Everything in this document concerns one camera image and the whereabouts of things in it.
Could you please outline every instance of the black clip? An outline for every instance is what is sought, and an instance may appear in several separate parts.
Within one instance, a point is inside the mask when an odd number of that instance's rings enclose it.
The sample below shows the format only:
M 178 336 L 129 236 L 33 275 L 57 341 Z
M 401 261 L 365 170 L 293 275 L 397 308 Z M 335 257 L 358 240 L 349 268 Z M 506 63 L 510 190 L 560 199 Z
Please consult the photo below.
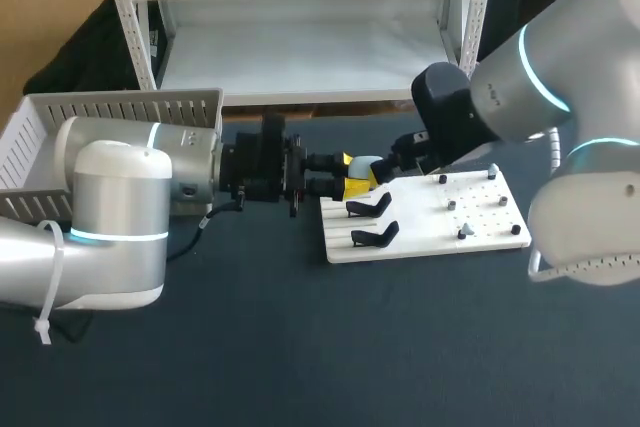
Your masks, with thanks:
M 350 200 L 347 202 L 347 212 L 349 212 L 349 217 L 351 214 L 357 217 L 371 217 L 372 219 L 377 219 L 384 211 L 387 210 L 387 207 L 391 205 L 391 194 L 389 192 L 385 193 L 376 205 L 363 204 L 362 202 L 356 202 L 355 200 Z
M 382 249 L 389 246 L 395 236 L 398 235 L 398 232 L 400 232 L 400 225 L 394 220 L 382 234 L 372 234 L 364 230 L 352 230 L 351 240 L 353 241 L 354 247 L 360 244 L 365 247 L 378 247 Z

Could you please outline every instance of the white board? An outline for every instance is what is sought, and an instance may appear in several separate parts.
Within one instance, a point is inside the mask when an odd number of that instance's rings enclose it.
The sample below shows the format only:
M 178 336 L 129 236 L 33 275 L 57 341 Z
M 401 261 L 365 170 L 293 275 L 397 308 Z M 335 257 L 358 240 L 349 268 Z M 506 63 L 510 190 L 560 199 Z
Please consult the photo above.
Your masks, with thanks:
M 531 244 L 531 234 L 502 172 L 498 172 L 495 180 L 487 178 L 486 170 L 446 175 L 445 184 L 438 182 L 439 175 L 398 178 L 368 195 L 351 199 L 375 205 L 389 192 L 391 205 L 378 219 L 349 218 L 346 202 L 320 199 L 329 262 L 463 254 L 518 249 Z M 501 197 L 507 197 L 507 205 L 499 205 Z M 447 206 L 452 200 L 456 209 L 449 211 Z M 352 230 L 381 234 L 394 220 L 400 231 L 388 247 L 354 247 Z M 460 240 L 458 231 L 465 222 L 475 235 Z M 514 224 L 521 227 L 518 235 L 511 233 Z

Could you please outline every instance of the gray plastic basket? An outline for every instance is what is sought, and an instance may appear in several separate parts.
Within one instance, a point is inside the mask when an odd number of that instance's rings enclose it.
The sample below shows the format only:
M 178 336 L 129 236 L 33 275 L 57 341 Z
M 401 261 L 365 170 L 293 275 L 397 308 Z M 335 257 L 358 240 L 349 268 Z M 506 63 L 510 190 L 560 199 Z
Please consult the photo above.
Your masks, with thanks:
M 71 196 L 56 184 L 53 146 L 70 117 L 106 117 L 209 127 L 222 133 L 222 91 L 159 90 L 23 97 L 0 137 L 0 215 L 21 222 L 70 220 Z M 176 215 L 206 206 L 175 203 Z

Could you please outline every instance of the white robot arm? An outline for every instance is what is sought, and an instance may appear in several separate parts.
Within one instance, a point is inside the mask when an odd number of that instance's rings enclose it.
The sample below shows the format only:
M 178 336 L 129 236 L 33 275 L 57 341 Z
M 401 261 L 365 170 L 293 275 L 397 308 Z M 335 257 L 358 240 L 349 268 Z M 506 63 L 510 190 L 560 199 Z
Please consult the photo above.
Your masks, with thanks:
M 414 81 L 427 130 L 418 142 L 398 139 L 372 166 L 377 177 L 411 168 L 415 157 L 429 172 L 573 117 L 577 143 L 529 213 L 534 242 L 555 268 L 545 275 L 606 285 L 640 277 L 640 1 L 557 0 L 470 82 L 456 70 L 432 65 Z

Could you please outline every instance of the table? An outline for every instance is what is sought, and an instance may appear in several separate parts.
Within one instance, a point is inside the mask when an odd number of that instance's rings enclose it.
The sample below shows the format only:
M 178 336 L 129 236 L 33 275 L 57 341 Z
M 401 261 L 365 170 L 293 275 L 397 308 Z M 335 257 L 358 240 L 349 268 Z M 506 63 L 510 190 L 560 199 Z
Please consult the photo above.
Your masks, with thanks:
M 417 116 L 290 122 L 311 151 L 385 154 Z M 238 129 L 225 126 L 227 141 Z M 500 149 L 526 212 L 548 142 Z M 6 427 L 635 425 L 640 290 L 533 284 L 529 252 L 331 266 L 317 203 L 217 217 L 154 305 L 38 345 L 0 316 Z M 172 224 L 170 249 L 196 221 Z

